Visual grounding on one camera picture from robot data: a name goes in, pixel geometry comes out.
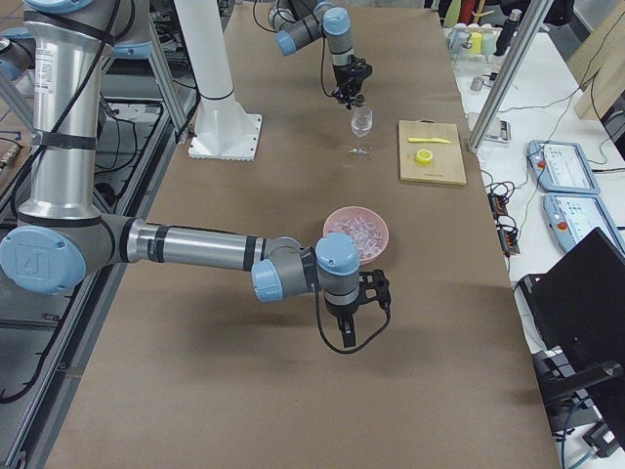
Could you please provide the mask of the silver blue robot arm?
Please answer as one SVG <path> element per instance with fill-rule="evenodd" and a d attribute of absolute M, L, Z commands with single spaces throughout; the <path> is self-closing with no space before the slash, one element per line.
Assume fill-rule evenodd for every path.
<path fill-rule="evenodd" d="M 1 243 L 3 272 L 24 289 L 55 294 L 104 266 L 140 260 L 241 270 L 262 301 L 313 292 L 338 322 L 343 353 L 357 352 L 354 313 L 367 296 L 348 236 L 305 248 L 289 237 L 155 225 L 94 206 L 101 62 L 143 47 L 148 20 L 144 1 L 25 3 L 36 46 L 34 166 L 29 199 Z"/>
<path fill-rule="evenodd" d="M 326 40 L 336 80 L 331 96 L 348 109 L 364 106 L 361 88 L 372 74 L 372 66 L 354 52 L 348 10 L 330 1 L 275 1 L 268 12 L 268 23 L 284 56 L 318 39 Z"/>

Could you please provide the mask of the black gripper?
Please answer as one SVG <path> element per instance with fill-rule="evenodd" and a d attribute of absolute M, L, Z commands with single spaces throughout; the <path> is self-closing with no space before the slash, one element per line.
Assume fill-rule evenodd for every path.
<path fill-rule="evenodd" d="M 336 80 L 333 95 L 344 96 L 347 109 L 354 107 L 354 96 L 357 95 L 360 103 L 366 103 L 366 88 L 362 84 L 373 72 L 371 64 L 353 57 L 348 64 L 334 64 L 333 72 Z"/>
<path fill-rule="evenodd" d="M 352 348 L 356 344 L 354 315 L 359 308 L 359 295 L 359 286 L 348 293 L 336 293 L 328 289 L 323 291 L 328 312 L 339 321 L 339 329 L 345 348 Z"/>

